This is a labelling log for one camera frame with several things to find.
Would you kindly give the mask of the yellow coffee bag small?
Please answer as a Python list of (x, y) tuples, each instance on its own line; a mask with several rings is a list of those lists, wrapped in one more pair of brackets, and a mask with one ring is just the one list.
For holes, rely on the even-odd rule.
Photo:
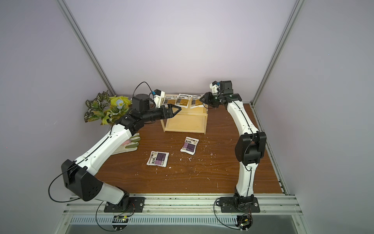
[(204, 107), (204, 103), (200, 100), (203, 97), (204, 94), (192, 96), (190, 109)]

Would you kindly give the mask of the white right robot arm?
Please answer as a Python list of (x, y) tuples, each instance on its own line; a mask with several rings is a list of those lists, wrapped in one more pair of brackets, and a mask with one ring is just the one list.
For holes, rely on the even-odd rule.
[(240, 168), (233, 203), (237, 208), (242, 208), (254, 203), (255, 172), (265, 155), (267, 137), (251, 121), (240, 95), (234, 93), (231, 81), (214, 81), (210, 89), (212, 93), (208, 104), (212, 107), (223, 105), (233, 118), (240, 135), (235, 146)]

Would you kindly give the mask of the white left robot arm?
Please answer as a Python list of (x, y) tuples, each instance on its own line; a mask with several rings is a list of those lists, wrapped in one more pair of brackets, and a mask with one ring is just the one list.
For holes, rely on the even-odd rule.
[(154, 99), (147, 94), (138, 94), (132, 99), (132, 106), (126, 114), (115, 121), (111, 130), (90, 150), (74, 161), (66, 160), (62, 176), (67, 189), (83, 201), (100, 200), (126, 210), (130, 205), (129, 193), (97, 179), (105, 161), (125, 141), (145, 126), (146, 123), (175, 117), (183, 108), (180, 105), (163, 104), (165, 94), (155, 90)]

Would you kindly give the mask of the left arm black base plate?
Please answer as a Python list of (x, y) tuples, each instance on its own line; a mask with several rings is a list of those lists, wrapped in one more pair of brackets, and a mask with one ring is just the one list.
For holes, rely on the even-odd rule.
[(141, 213), (145, 205), (145, 197), (126, 197), (119, 204), (107, 202), (105, 213)]

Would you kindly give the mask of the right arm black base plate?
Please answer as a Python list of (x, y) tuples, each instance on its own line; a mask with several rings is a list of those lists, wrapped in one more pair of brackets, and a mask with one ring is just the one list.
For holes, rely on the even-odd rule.
[(256, 197), (238, 199), (235, 197), (221, 197), (216, 202), (222, 213), (260, 213), (260, 205)]

